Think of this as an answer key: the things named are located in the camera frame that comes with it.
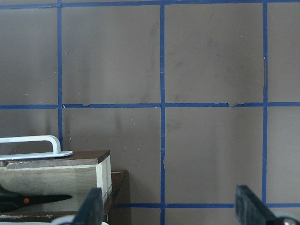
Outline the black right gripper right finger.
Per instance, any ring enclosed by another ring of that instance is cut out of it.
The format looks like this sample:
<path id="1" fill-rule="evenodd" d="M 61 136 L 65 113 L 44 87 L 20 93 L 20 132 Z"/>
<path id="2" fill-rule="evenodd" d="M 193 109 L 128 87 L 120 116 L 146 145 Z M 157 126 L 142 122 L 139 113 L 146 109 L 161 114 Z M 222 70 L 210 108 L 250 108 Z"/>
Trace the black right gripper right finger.
<path id="1" fill-rule="evenodd" d="M 241 225 L 274 225 L 276 216 L 246 185 L 235 189 L 235 215 Z"/>

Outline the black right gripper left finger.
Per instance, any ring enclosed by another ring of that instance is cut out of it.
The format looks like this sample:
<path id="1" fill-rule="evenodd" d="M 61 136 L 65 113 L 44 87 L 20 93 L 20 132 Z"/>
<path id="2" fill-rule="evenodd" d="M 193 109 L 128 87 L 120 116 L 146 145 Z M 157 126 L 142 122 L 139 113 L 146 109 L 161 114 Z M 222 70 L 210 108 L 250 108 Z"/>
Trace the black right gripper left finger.
<path id="1" fill-rule="evenodd" d="M 74 225 L 100 225 L 103 218 L 102 189 L 92 188 L 74 218 Z"/>

